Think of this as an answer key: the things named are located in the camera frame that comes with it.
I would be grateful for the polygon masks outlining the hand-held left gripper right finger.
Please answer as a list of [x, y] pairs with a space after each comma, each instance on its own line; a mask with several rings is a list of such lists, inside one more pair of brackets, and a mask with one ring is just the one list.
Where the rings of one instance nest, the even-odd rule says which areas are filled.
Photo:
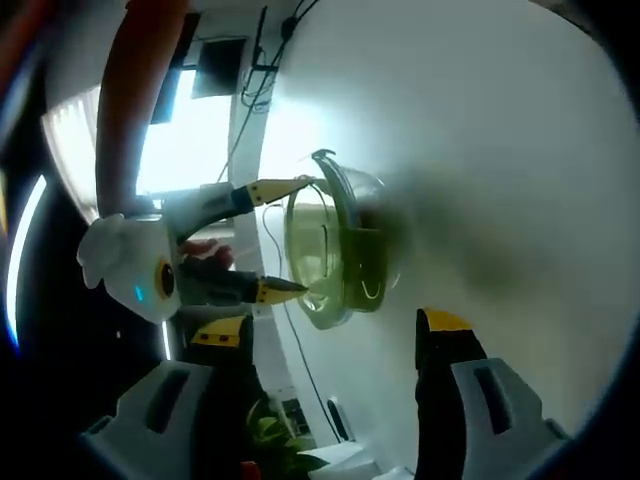
[[415, 368], [418, 479], [525, 479], [568, 440], [460, 316], [417, 310]]

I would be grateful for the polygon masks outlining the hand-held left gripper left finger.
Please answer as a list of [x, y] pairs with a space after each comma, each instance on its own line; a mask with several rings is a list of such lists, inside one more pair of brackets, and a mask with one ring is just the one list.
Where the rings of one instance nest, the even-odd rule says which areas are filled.
[[172, 357], [82, 435], [118, 479], [238, 479], [246, 417], [261, 398], [250, 314], [206, 317], [175, 333]]

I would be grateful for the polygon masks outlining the person's right hand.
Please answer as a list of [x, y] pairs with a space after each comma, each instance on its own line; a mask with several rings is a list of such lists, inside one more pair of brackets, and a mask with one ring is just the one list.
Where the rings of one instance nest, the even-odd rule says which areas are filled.
[[212, 260], [215, 265], [225, 270], [230, 270], [234, 264], [232, 248], [214, 238], [186, 241], [181, 245], [180, 253], [183, 257], [192, 256]]

